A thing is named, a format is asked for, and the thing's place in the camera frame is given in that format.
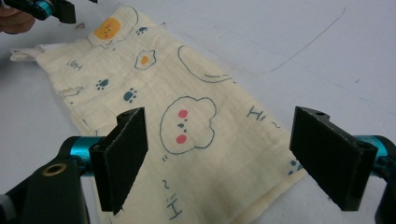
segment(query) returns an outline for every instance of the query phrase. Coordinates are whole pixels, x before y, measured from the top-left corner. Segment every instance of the cloth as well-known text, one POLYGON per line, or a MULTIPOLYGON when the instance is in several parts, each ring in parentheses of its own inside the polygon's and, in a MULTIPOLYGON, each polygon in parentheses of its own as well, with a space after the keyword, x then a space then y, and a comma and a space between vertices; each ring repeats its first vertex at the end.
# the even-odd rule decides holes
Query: cloth
POLYGON ((148 154, 112 223, 247 223, 304 176, 263 106, 131 7, 36 59, 83 135, 146 108, 148 154))

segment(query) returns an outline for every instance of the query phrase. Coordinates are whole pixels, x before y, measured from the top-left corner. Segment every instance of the cream fabric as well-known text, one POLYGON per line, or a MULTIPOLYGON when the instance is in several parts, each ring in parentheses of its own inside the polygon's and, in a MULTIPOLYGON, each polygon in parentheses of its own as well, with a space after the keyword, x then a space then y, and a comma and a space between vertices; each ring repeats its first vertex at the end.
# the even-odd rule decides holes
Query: cream fabric
POLYGON ((264 107, 131 7, 37 62, 83 135, 146 108, 148 155, 112 223, 246 223, 304 175, 264 107))

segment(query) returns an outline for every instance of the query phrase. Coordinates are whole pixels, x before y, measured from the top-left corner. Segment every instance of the white table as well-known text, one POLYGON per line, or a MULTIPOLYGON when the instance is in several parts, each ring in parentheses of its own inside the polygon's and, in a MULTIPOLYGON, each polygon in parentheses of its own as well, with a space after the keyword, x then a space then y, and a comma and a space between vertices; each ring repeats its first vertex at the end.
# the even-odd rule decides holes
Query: white table
MULTIPOLYGON (((48 76, 13 63, 8 49, 71 42, 94 30, 115 0, 72 1, 78 24, 38 21, 23 35, 0 34, 0 193, 53 159, 78 135, 48 76)), ((314 108, 351 134, 396 143, 396 3, 390 0, 125 0, 170 35, 217 63, 291 130, 294 107, 314 108)), ((385 181, 370 177, 359 212, 344 213, 310 177, 255 223, 375 223, 385 181)), ((93 185, 83 178, 92 223, 93 185)))

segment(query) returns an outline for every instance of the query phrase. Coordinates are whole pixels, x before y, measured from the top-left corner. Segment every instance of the hand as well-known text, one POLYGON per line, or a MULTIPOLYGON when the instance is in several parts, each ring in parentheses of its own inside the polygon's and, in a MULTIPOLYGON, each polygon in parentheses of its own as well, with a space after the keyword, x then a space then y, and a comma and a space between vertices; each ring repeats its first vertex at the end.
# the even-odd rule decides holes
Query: hand
POLYGON ((25 33, 32 28, 33 24, 35 24, 35 18, 29 13, 16 8, 0 7, 0 33, 25 33))

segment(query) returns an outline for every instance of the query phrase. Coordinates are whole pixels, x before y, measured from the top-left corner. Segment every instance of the yellow circle print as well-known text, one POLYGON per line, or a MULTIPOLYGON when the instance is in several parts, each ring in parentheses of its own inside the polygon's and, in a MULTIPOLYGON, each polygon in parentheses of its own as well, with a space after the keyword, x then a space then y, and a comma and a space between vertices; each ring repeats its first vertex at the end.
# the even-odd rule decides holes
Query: yellow circle print
POLYGON ((113 38, 119 32, 120 28, 120 22, 110 17, 107 18, 94 33, 99 39, 108 40, 113 38))

